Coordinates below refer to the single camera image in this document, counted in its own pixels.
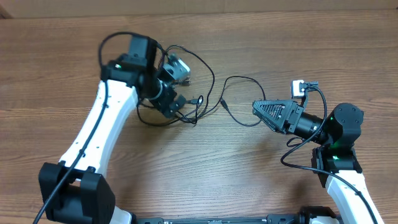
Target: white arm segment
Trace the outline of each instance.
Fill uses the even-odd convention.
[[[378,224],[384,224],[376,206],[373,204],[368,189],[366,188],[364,175],[357,173],[355,170],[340,170],[336,175],[347,180],[363,194],[364,198],[371,206]],[[335,201],[344,224],[373,223],[372,218],[361,198],[357,196],[350,187],[342,183],[342,181],[329,176],[326,181],[326,189],[328,194]]]
[[[104,103],[105,84],[100,82],[98,85],[97,96],[79,135],[70,146],[68,151],[61,157],[60,161],[65,161],[65,167],[70,167],[79,150],[83,147],[91,130],[93,129]],[[87,170],[94,167],[97,174],[106,177],[108,162],[112,154],[113,147],[122,130],[124,122],[130,112],[134,110],[138,103],[138,96],[135,87],[128,87],[124,82],[108,80],[108,107],[99,123],[93,138],[85,150],[85,156],[79,160],[75,169]]]

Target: wooden table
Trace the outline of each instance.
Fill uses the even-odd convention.
[[[357,156],[384,221],[398,222],[398,11],[328,11],[1,20],[1,223],[31,223],[42,206],[39,169],[57,162],[79,132],[99,81],[98,44],[120,30],[201,56],[216,73],[211,106],[225,78],[245,75],[261,83],[268,99],[288,99],[290,81],[303,78],[320,82],[329,110],[342,102],[360,107]],[[127,45],[128,38],[112,40],[104,58]],[[209,71],[191,55],[180,56],[192,68],[192,85],[177,91],[189,99],[206,95]],[[261,92],[238,81],[225,100],[239,120],[257,121],[251,103]],[[317,94],[307,111],[322,115]],[[164,120],[156,111],[142,114]],[[279,162],[289,138],[265,124],[240,126],[223,108],[196,126],[167,128],[146,126],[133,113],[108,182],[117,205],[139,217],[253,217],[295,213],[302,205],[337,212],[315,174]],[[313,147],[288,161],[310,165]]]

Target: table surface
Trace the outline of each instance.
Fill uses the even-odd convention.
[[[201,56],[216,75],[210,106],[228,76],[245,75],[268,99],[289,99],[293,79],[318,80],[329,111],[342,102],[360,107],[358,160],[384,221],[398,222],[398,11],[1,20],[0,30],[0,223],[32,222],[42,206],[37,174],[44,162],[58,162],[79,132],[99,81],[98,44],[121,30]],[[127,47],[128,38],[118,37],[104,58]],[[180,56],[192,69],[192,85],[177,91],[188,99],[206,95],[211,74],[191,55]],[[232,80],[224,98],[239,120],[257,121],[256,84]],[[310,94],[307,111],[323,114],[317,94]],[[156,111],[143,109],[142,116],[164,120]],[[117,205],[139,217],[255,217],[302,205],[337,212],[317,175],[280,163],[289,138],[263,123],[240,126],[223,108],[196,126],[166,128],[146,126],[134,112],[107,181]],[[288,161],[310,165],[314,146]]]

